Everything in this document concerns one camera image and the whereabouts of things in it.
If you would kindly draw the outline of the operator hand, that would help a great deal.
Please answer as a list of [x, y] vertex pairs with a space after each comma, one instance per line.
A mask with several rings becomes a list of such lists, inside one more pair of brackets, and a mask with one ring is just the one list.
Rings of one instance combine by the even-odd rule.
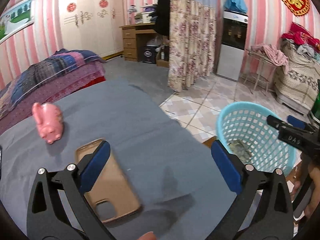
[[319, 164], [305, 153], [300, 158], [291, 192], [293, 213], [295, 217], [304, 213], [307, 219], [319, 221]]

